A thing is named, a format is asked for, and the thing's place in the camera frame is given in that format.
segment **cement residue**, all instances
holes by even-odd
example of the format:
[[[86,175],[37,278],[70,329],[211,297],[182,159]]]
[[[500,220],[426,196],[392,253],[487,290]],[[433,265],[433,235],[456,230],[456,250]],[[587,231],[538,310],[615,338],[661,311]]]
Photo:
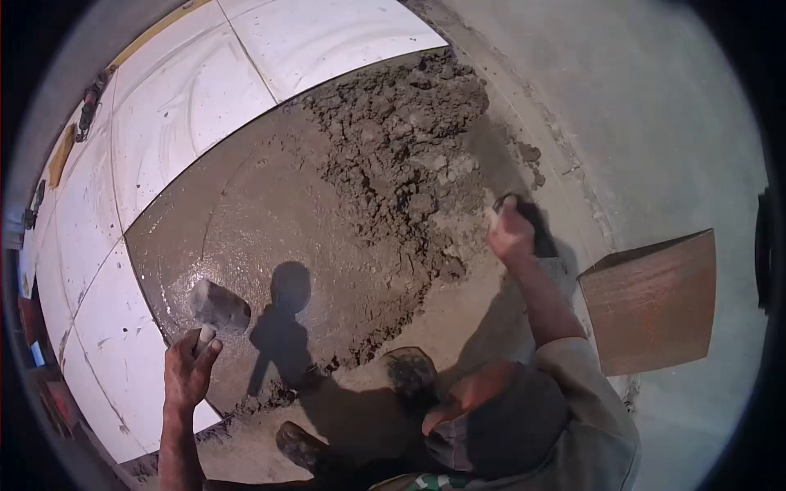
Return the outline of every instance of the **cement residue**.
[[[488,107],[484,85],[450,51],[439,51],[367,68],[299,100],[329,136],[318,173],[336,188],[340,212],[364,244],[397,258],[385,273],[401,291],[405,315],[354,346],[355,363],[399,333],[435,278],[465,273],[449,254],[452,239],[430,218],[483,202],[478,163],[463,138]]]

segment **hand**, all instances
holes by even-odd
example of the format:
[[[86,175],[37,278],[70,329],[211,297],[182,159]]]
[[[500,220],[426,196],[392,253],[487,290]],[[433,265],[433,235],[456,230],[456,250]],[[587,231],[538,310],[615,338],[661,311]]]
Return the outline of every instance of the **hand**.
[[[200,329],[187,332],[163,356],[163,405],[178,413],[193,412],[204,399],[210,386],[210,371],[224,347],[221,341],[213,339],[195,359],[192,352],[199,333]]]
[[[535,229],[526,218],[516,211],[516,197],[508,196],[502,202],[499,214],[486,209],[489,231],[486,243],[506,266],[515,259],[534,258]]]

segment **concrete floor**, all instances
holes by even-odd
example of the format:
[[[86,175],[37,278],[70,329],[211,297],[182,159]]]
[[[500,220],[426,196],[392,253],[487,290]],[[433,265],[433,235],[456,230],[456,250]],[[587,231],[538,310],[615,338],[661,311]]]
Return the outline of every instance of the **concrete floor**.
[[[622,250],[714,227],[709,357],[641,375],[636,489],[693,489],[728,440],[766,319],[753,271],[759,135],[731,67],[679,2],[445,0],[501,52],[576,151]]]
[[[445,0],[445,9],[409,3],[484,71],[490,117],[542,150],[549,179],[534,198],[562,253],[544,266],[585,326],[577,272],[610,251],[714,228],[718,286],[709,356],[612,380],[623,397],[631,383],[639,385],[634,417],[643,459],[636,489],[693,489],[744,408],[765,329],[752,267],[756,195],[766,184],[762,150],[722,53],[681,5]],[[531,178],[526,169],[520,173]],[[531,340],[516,305],[504,271],[481,251],[467,277],[437,283],[424,312],[380,352],[422,346],[447,379],[489,356],[526,360]],[[394,452],[411,427],[379,428],[358,416],[390,395],[377,370],[375,362],[340,369],[335,383],[312,400],[202,435],[206,474],[242,482],[307,477],[273,449],[274,432],[287,419],[366,458]],[[395,410],[390,413],[374,416],[395,418]],[[344,430],[347,414],[352,431]],[[380,440],[389,445],[381,448]],[[155,473],[154,459],[123,469],[139,476],[141,487],[156,484],[145,477]]]

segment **white tile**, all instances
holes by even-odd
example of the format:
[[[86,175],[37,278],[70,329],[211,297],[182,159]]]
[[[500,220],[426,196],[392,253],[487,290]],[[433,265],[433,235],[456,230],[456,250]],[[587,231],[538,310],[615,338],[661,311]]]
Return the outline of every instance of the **white tile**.
[[[160,447],[163,337],[145,303],[121,240],[101,267],[76,315],[75,329],[98,382],[146,453]],[[202,402],[194,430],[220,421]]]
[[[272,1],[273,0],[219,0],[219,3],[221,4],[221,8],[224,9],[227,18],[232,20],[242,13],[246,13],[249,10]]]
[[[77,312],[90,282],[122,232],[112,188],[109,117],[93,125],[86,146],[61,184],[57,199],[57,235],[65,293]]]
[[[64,354],[63,376],[68,389],[109,455],[119,463],[145,455],[147,452],[121,419],[123,414],[113,407],[98,384],[75,332],[68,337]]]
[[[24,251],[24,273],[28,276],[28,284],[30,285],[31,289],[32,280],[35,277],[35,264],[37,261],[38,251],[41,248],[44,234],[46,233],[46,229],[49,226],[50,219],[52,218],[53,212],[55,210],[57,199],[59,198],[60,194],[62,194],[65,183],[73,173],[75,162],[82,155],[83,150],[90,143],[91,138],[95,136],[93,129],[105,125],[108,121],[109,115],[112,112],[112,96],[115,92],[115,82],[115,77],[112,77],[109,80],[109,83],[107,84],[101,99],[99,100],[98,107],[96,108],[96,113],[93,118],[93,123],[91,124],[91,128],[88,133],[88,138],[83,142],[74,142],[71,152],[68,154],[68,158],[66,159],[65,165],[63,166],[60,182],[56,188],[50,188],[51,180],[49,172],[52,157],[54,157],[55,152],[63,141],[65,128],[72,123],[79,122],[79,117],[82,115],[82,106],[84,106],[84,102],[80,101],[74,112],[71,114],[71,117],[68,118],[68,121],[64,125],[63,131],[61,131],[60,136],[57,138],[57,141],[55,141],[54,146],[52,147],[49,158],[46,160],[46,165],[44,166],[44,170],[41,173],[41,177],[39,178],[39,181],[41,179],[46,181],[44,188],[44,199],[39,207],[39,216],[36,220],[35,227],[32,230],[26,231],[25,233],[25,243],[27,244],[24,247],[24,249],[26,249],[26,251]],[[33,206],[33,203],[35,203],[35,194],[33,194],[33,199],[30,204],[31,207]],[[20,285],[23,285],[23,283],[24,279],[20,275]]]
[[[368,64],[446,45],[396,0],[275,0],[230,22],[279,102]]]
[[[73,314],[65,296],[65,282],[61,272],[60,241],[57,239],[57,221],[46,230],[39,252],[36,276],[39,285],[41,311],[49,333],[55,356],[59,361],[65,348],[65,334],[73,324]]]
[[[109,116],[112,115],[112,102],[115,96],[115,88],[117,86],[117,75],[119,70],[116,71],[112,77],[109,79],[109,82],[106,84],[106,88],[104,89],[104,93],[101,95],[101,99],[98,101],[98,106],[96,107],[96,112],[93,116],[93,122],[90,124],[90,129],[87,131],[87,139],[85,141],[74,141],[74,147],[71,149],[71,152],[68,154],[68,158],[65,161],[65,165],[63,166],[63,174],[60,176],[60,183],[57,186],[57,198],[60,199],[60,195],[63,193],[63,189],[65,189],[65,185],[71,179],[71,176],[74,174],[74,170],[76,168],[76,163],[81,160],[82,154],[90,147],[95,146],[94,140],[96,138],[106,138],[106,136],[101,132],[101,129],[108,130],[109,126]],[[79,118],[82,115],[82,106],[84,103],[79,103],[79,107],[74,112],[74,115],[68,121],[70,124],[71,122],[78,123]],[[75,135],[79,133],[79,128],[75,128]]]
[[[65,123],[64,128],[67,127],[69,124],[78,120],[79,115],[81,113],[82,113],[82,104],[80,103],[79,107],[77,107],[77,109],[73,112],[73,114],[71,114],[71,118]],[[39,206],[39,216],[38,218],[36,218],[35,227],[32,230],[28,230],[25,233],[25,243],[27,243],[28,241],[27,238],[28,234],[30,234],[32,238],[29,248],[25,252],[27,256],[26,261],[28,261],[28,264],[26,266],[26,271],[28,272],[28,275],[30,275],[29,280],[30,280],[31,288],[32,288],[32,277],[35,276],[35,265],[38,261],[37,257],[39,254],[39,250],[41,249],[41,244],[43,243],[46,230],[49,227],[50,222],[52,221],[55,204],[57,203],[58,192],[62,189],[60,186],[54,189],[50,188],[51,182],[50,182],[49,172],[50,172],[50,164],[52,163],[52,157],[54,157],[57,148],[60,146],[60,143],[63,141],[64,134],[65,134],[65,129],[61,132],[60,136],[57,138],[57,141],[55,141],[54,146],[52,147],[52,150],[50,152],[50,155],[46,160],[46,165],[44,166],[44,170],[41,173],[41,177],[39,178],[39,181],[41,181],[42,179],[46,181],[46,184],[44,186],[44,199],[41,202],[41,205]],[[35,203],[35,193],[33,193],[33,197],[30,202],[30,207],[32,207],[34,203]]]
[[[276,104],[229,23],[208,22],[209,8],[225,19],[216,2],[203,5],[145,45],[177,49],[140,49],[120,67],[112,164],[123,231],[197,157]]]
[[[153,36],[120,65],[122,70],[117,76],[113,108],[116,110],[133,90],[171,58],[179,57],[180,52],[225,22],[219,4],[208,2]]]

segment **man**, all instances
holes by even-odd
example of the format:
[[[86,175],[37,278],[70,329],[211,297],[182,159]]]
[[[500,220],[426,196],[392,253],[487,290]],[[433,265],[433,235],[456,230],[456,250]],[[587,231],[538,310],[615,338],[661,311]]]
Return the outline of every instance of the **man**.
[[[424,438],[401,459],[353,469],[294,423],[276,435],[279,449],[314,474],[308,489],[621,490],[640,459],[633,420],[601,373],[586,334],[534,256],[532,225],[505,199],[489,211],[487,243],[516,279],[537,351],[534,367],[511,361],[483,366],[436,398],[431,360],[416,348],[383,359],[405,407],[422,411]],[[167,351],[159,475],[162,489],[269,489],[205,481],[192,435],[193,410],[205,396],[222,349],[214,340],[194,360],[196,331]]]

